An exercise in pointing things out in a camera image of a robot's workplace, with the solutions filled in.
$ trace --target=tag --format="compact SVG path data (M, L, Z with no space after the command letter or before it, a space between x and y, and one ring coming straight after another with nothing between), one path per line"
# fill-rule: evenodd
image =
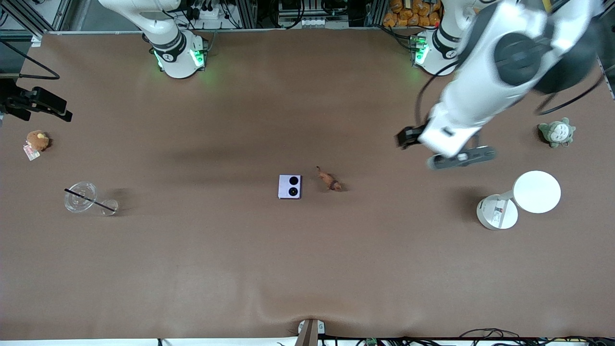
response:
M30 144L27 144L27 143L26 145L23 146L23 151L26 152L26 155L28 155L28 159L30 159L30 161L36 159L37 157L41 155L41 153L38 150L32 149Z

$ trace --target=green plush toy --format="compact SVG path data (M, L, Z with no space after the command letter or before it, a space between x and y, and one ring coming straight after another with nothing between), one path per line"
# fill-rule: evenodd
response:
M570 126L570 120L563 118L561 121L554 121L550 124L539 124L538 129L551 144L551 148L557 148L560 144L567 147L573 142L573 132L576 127Z

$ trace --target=brown plush toy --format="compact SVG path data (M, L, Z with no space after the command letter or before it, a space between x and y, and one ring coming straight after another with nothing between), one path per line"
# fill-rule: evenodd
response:
M43 151L49 146L49 138L45 135L45 132L41 130L32 131L26 137L26 141L32 149Z
M318 178L321 178L322 181L324 181L325 184L327 184L327 187L329 188L329 190L333 190L333 191L342 190L342 185L339 183L339 181L335 180L330 174L327 174L321 171L319 166L316 166L316 169L318 169Z

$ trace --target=label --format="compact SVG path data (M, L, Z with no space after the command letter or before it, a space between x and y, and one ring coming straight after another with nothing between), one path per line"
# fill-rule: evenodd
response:
M502 216L504 215L504 209L506 208L507 200L498 200L496 201L496 206L493 210L493 216L491 218L491 223L493 225L498 225L498 228L502 227Z
M36 159L37 157L41 155L41 153L38 150L32 149L30 144L27 144L27 143L26 145L23 146L23 151L26 152L26 155L28 155L28 159L30 159L30 161Z

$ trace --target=lamp base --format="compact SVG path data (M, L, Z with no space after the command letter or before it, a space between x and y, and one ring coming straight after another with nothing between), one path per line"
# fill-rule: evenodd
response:
M502 197L503 195L491 195L476 207L478 220L492 231L506 230L517 223L517 206L511 199Z

